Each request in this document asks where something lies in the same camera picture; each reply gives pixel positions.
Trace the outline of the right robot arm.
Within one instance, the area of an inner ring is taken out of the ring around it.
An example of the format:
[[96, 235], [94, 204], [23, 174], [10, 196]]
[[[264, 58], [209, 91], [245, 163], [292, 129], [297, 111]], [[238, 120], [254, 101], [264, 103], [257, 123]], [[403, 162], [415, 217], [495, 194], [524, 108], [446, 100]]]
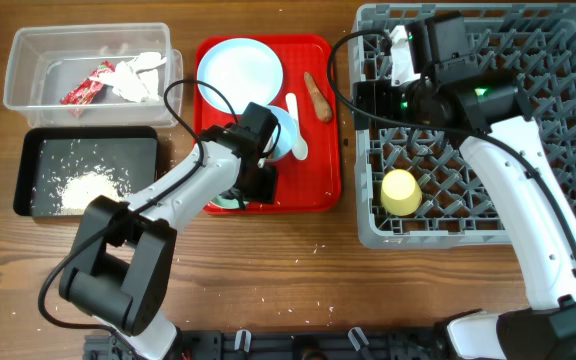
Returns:
[[442, 131], [488, 192], [519, 260], [529, 305], [475, 311], [440, 328], [464, 359], [576, 359], [576, 217], [547, 161], [528, 95], [508, 70], [479, 67], [459, 12], [377, 30], [404, 79], [357, 84], [356, 124]]

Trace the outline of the white plastic spoon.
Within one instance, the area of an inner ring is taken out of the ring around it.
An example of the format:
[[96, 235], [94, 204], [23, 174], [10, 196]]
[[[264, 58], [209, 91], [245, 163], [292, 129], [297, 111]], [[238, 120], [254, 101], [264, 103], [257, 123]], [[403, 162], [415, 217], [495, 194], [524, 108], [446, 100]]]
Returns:
[[296, 95], [294, 93], [287, 93], [285, 96], [285, 101], [288, 113], [293, 119], [296, 129], [296, 142], [292, 148], [292, 153], [297, 160], [303, 161], [308, 156], [308, 145], [303, 136], [301, 135], [298, 102]]

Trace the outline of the white napkin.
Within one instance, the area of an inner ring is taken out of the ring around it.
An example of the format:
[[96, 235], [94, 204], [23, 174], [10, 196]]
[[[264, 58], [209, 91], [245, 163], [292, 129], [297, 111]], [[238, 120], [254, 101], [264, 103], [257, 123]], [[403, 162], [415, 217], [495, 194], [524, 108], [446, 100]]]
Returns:
[[110, 86], [112, 92], [135, 103], [158, 102], [159, 71], [167, 58], [158, 52], [143, 52], [132, 60], [122, 61], [113, 73], [102, 74], [97, 81]]

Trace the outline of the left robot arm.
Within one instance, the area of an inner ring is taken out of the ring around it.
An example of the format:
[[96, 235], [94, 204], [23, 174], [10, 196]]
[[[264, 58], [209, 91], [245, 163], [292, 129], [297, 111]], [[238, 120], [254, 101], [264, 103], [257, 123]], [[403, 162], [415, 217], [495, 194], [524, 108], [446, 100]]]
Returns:
[[267, 107], [202, 131], [190, 155], [125, 200], [105, 196], [85, 209], [58, 272], [60, 296], [96, 318], [106, 336], [87, 339], [87, 359], [185, 359], [182, 333], [163, 303], [177, 236], [218, 197], [239, 208], [272, 203], [277, 171], [263, 163], [281, 134]]

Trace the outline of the red snack wrapper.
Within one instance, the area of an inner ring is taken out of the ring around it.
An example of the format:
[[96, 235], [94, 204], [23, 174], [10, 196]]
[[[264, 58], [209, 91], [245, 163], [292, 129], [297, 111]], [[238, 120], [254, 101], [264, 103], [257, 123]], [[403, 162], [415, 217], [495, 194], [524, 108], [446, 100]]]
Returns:
[[103, 89], [104, 84], [97, 81], [102, 74], [113, 73], [115, 66], [108, 61], [102, 62], [77, 88], [67, 93], [61, 100], [62, 105], [87, 105]]

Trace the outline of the green bowl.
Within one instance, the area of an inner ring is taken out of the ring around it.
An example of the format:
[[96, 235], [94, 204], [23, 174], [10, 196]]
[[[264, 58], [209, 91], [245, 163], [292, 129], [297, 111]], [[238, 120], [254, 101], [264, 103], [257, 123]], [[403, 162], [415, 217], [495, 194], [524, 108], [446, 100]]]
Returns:
[[236, 198], [227, 198], [225, 196], [217, 196], [212, 199], [210, 202], [212, 207], [216, 207], [218, 209], [225, 209], [225, 210], [241, 210], [244, 209], [247, 205], [247, 201], [240, 201]]

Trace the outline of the light blue bowl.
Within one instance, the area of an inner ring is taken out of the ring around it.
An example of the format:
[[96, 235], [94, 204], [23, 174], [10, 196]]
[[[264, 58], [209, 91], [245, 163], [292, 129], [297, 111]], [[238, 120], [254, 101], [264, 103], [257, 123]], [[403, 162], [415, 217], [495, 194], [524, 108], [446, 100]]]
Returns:
[[295, 123], [290, 114], [277, 106], [268, 105], [267, 108], [277, 118], [280, 131], [274, 130], [272, 141], [268, 149], [274, 146], [273, 152], [267, 157], [269, 161], [279, 161], [292, 151], [296, 142]]

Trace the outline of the yellow plastic cup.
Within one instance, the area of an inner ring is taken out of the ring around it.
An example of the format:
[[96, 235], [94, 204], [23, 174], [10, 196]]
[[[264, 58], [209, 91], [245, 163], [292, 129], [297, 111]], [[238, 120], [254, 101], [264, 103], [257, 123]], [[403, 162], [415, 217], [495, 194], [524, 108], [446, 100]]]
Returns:
[[413, 214], [421, 205], [422, 192], [414, 176], [402, 169], [388, 172], [380, 191], [382, 206], [396, 216]]

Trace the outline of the white rice pile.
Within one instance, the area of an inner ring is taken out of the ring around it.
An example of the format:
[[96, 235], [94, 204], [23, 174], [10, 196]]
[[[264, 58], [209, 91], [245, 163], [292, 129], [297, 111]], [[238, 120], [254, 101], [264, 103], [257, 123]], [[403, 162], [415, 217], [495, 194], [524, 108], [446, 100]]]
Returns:
[[127, 145], [111, 139], [49, 139], [41, 143], [31, 189], [33, 216], [81, 215], [102, 195], [132, 193]]

